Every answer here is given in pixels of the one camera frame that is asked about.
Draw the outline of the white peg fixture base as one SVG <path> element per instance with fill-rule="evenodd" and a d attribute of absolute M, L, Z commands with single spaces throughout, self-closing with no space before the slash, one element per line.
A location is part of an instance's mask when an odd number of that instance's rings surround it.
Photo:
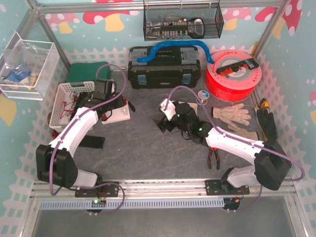
<path fill-rule="evenodd" d="M 120 121 L 130 119 L 129 106 L 126 103 L 124 107 L 114 109 L 110 112 L 106 112 L 105 114 L 107 115 L 112 114 L 112 116 L 107 121 L 101 120 L 102 124 L 110 124 L 110 123 L 115 123 L 115 122 L 120 122 Z"/>

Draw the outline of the black handled screwdriver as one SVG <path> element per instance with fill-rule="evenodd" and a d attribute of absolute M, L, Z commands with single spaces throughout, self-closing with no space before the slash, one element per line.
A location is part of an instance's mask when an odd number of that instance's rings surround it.
<path fill-rule="evenodd" d="M 129 106 L 130 110 L 131 110 L 132 112 L 135 112 L 136 109 L 135 109 L 135 107 L 132 105 L 132 103 L 131 103 L 130 101 L 128 101 L 126 98 L 124 98 L 124 99 L 125 99 L 125 103 Z"/>

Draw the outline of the red spring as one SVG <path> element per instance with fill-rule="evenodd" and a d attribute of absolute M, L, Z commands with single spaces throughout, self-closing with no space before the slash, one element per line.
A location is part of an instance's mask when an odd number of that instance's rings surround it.
<path fill-rule="evenodd" d="M 112 116 L 112 114 L 109 114 L 109 115 L 103 114 L 102 121 L 107 121 L 111 116 Z"/>

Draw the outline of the black rectangular plate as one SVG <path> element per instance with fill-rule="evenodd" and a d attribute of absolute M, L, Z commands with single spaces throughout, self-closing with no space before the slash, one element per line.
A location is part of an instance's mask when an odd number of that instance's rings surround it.
<path fill-rule="evenodd" d="M 105 140 L 105 137 L 85 135 L 79 143 L 79 147 L 103 149 Z"/>

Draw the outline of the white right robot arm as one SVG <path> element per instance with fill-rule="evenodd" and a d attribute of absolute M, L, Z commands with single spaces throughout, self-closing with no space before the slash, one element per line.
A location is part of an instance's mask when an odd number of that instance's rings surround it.
<path fill-rule="evenodd" d="M 212 123 L 202 121 L 188 103 L 164 99 L 159 109 L 164 113 L 157 123 L 162 132 L 179 129 L 192 142 L 211 150 L 220 149 L 250 163 L 243 168 L 229 168 L 223 175 L 223 186 L 240 188 L 260 184 L 277 191 L 285 180 L 292 163 L 276 141 L 264 142 L 247 139 L 227 132 Z"/>

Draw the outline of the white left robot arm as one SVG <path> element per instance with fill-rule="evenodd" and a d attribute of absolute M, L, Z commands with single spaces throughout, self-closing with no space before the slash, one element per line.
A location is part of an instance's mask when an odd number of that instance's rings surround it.
<path fill-rule="evenodd" d="M 36 149 L 37 176 L 49 184 L 50 193 L 56 195 L 61 188 L 94 189 L 98 175 L 78 169 L 73 156 L 87 132 L 102 115 L 114 109 L 114 104 L 123 100 L 121 93 L 106 95 L 97 92 L 82 92 L 74 107 L 69 124 L 48 145 Z"/>

